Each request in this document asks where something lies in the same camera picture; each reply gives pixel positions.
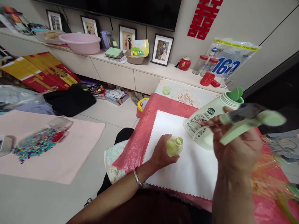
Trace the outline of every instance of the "cabinet drawer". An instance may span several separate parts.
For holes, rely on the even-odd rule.
[[[102,81],[135,90],[134,73],[132,69],[93,58],[91,60]]]
[[[96,80],[101,80],[89,57],[54,48],[50,48],[50,52],[72,72],[89,78],[94,78]]]
[[[151,94],[154,93],[161,78],[144,72],[134,70],[136,91]]]

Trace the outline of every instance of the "purple appliance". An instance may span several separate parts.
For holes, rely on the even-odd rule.
[[[105,51],[107,51],[110,47],[113,47],[111,33],[105,30],[101,31],[100,33],[102,35],[103,48]]]

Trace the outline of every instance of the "hand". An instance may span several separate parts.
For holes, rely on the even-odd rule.
[[[171,137],[170,134],[162,135],[159,139],[152,157],[149,159],[150,163],[157,169],[176,163],[180,156],[169,157],[167,155],[167,140]]]
[[[223,110],[224,112],[233,111],[228,107],[224,107]],[[231,125],[219,123],[219,116],[204,123],[205,125],[218,124],[211,126],[210,129],[214,133],[214,152],[218,160],[219,171],[232,177],[250,175],[263,147],[261,138],[252,128],[224,146],[219,141]]]

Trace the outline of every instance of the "pink mat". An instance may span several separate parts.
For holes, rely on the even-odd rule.
[[[47,123],[55,117],[13,110],[0,116],[0,135],[12,136],[15,144],[38,129],[48,127]],[[0,157],[0,174],[70,184],[97,144],[106,124],[67,119],[74,123],[62,142],[40,156],[26,159],[23,164],[12,153]]]

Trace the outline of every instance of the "red tablecloth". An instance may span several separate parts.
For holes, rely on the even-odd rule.
[[[151,94],[150,100],[142,113],[142,117],[140,118],[135,131],[129,139],[123,153],[113,163],[113,166],[124,170],[126,173],[130,173],[134,168],[139,167],[142,164],[158,110],[189,118],[195,111],[198,110],[198,108],[169,99],[159,94]],[[267,144],[264,144],[263,152],[271,153],[271,149]],[[281,168],[269,170],[267,173],[284,181],[288,181]],[[209,200],[171,190],[161,188],[160,190],[167,191],[187,203],[199,208],[202,207],[211,212],[212,202]],[[257,195],[253,195],[253,198],[256,205],[254,216],[257,224],[289,224],[289,221],[280,211],[274,200],[262,198]]]

